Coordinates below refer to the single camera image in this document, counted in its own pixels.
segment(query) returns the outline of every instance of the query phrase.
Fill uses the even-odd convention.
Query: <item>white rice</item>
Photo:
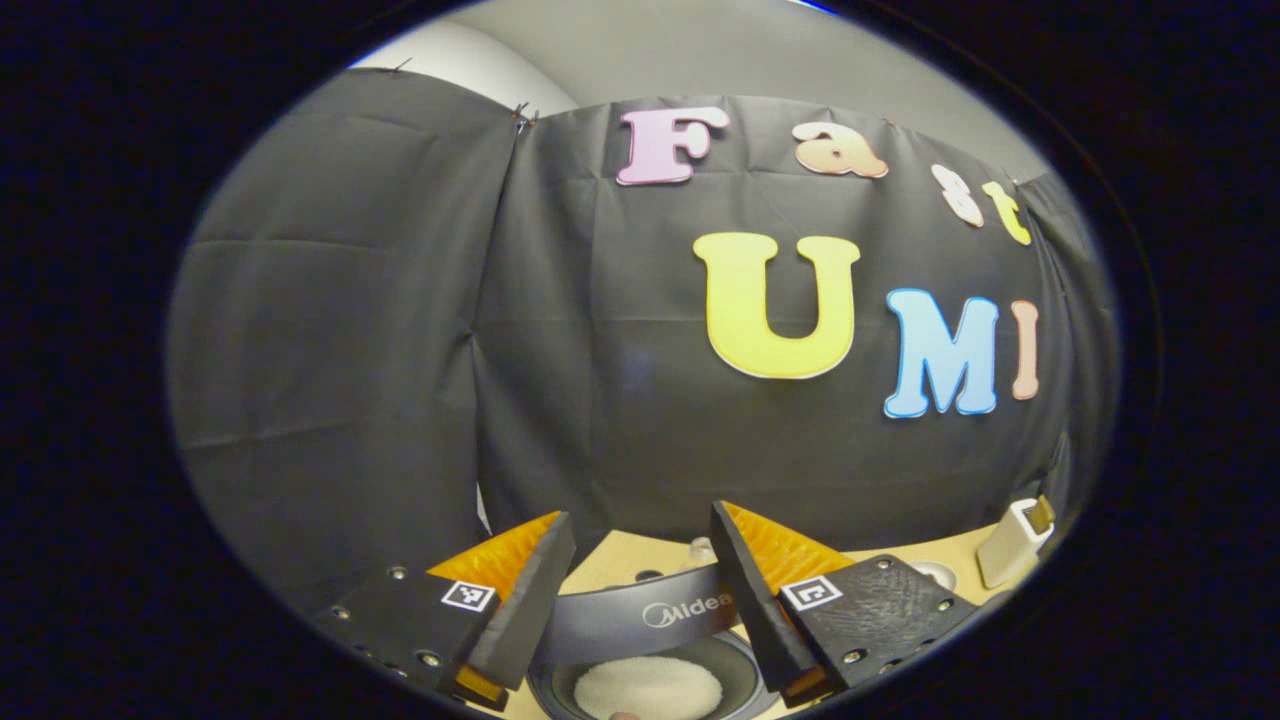
[[[573,700],[596,720],[631,712],[641,720],[698,720],[719,705],[723,688],[710,670],[675,657],[627,657],[591,667]]]

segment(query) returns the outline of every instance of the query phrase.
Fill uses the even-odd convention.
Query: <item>black fabric backdrop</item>
[[[621,115],[666,106],[718,106],[731,126],[690,181],[618,186]],[[791,128],[814,120],[861,132],[888,174],[799,165]],[[196,229],[169,334],[179,442],[242,560],[303,611],[366,570],[479,541],[477,482],[494,532],[572,512],[580,557],[611,528],[703,534],[717,498],[841,548],[970,530],[1039,489],[1079,507],[1119,337],[1057,179],[1015,186],[877,117],[778,99],[613,102],[515,131],[508,109],[447,82],[348,70],[264,136]],[[983,228],[943,201],[934,163],[965,178]],[[1029,247],[988,181],[1021,206]],[[859,246],[844,363],[767,380],[716,355],[691,246],[731,231],[778,242],[768,318],[790,337],[817,318],[796,241]],[[995,411],[884,415],[901,341],[886,296],[905,287],[952,331],[966,299],[998,306]],[[1014,300],[1039,309],[1030,401],[1009,389]]]

